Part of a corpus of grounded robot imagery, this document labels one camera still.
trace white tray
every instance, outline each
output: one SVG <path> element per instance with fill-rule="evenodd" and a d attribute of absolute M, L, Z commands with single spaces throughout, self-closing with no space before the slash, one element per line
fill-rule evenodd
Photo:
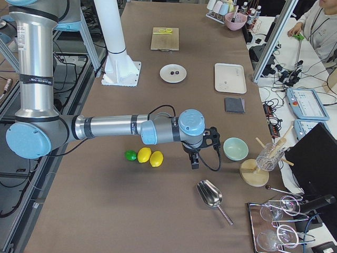
<path fill-rule="evenodd" d="M 247 92 L 243 66 L 237 64 L 216 63 L 214 67 L 215 89 L 219 92 Z"/>

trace yellow lemon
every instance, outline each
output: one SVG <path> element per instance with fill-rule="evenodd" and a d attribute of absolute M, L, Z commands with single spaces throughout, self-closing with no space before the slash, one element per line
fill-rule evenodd
<path fill-rule="evenodd" d="M 147 162 L 150 159 L 151 153 L 150 148 L 141 148 L 137 154 L 138 162 Z"/>
<path fill-rule="evenodd" d="M 152 167 L 158 167 L 162 164 L 163 160 L 163 153 L 160 151 L 155 151 L 150 157 L 150 164 Z"/>

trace black monitor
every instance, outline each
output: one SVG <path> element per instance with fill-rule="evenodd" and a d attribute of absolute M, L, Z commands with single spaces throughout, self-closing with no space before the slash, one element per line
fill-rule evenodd
<path fill-rule="evenodd" d="M 304 198 L 308 201 L 327 194 L 337 197 L 337 140 L 319 123 L 285 153 Z M 337 203 L 318 208 L 320 217 L 337 240 Z"/>

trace white plate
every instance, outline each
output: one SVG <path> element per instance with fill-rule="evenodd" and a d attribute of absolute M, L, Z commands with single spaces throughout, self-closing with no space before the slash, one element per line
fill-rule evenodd
<path fill-rule="evenodd" d="M 247 91 L 243 66 L 216 63 L 215 89 L 219 92 L 244 94 Z"/>
<path fill-rule="evenodd" d="M 187 72 L 183 66 L 169 64 L 162 67 L 159 75 L 164 81 L 168 83 L 178 83 L 185 79 Z"/>

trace ice scoop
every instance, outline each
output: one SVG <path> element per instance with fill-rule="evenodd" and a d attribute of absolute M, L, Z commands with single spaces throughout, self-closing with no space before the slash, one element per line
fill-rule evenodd
<path fill-rule="evenodd" d="M 198 189 L 199 194 L 206 205 L 208 205 L 209 207 L 217 207 L 222 216 L 227 220 L 229 225 L 231 226 L 234 224 L 227 215 L 227 213 L 220 206 L 222 201 L 222 193 L 217 187 L 215 187 L 214 184 L 206 179 L 200 181 L 196 185 L 196 188 Z"/>

